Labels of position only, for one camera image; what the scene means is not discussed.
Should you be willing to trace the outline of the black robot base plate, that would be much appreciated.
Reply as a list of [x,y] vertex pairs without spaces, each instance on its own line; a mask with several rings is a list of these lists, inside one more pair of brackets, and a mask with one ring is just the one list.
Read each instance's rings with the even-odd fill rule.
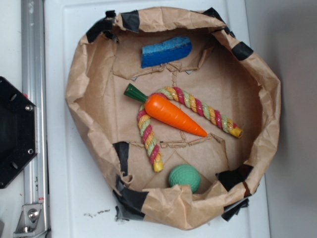
[[36,106],[0,78],[0,187],[6,188],[37,155]]

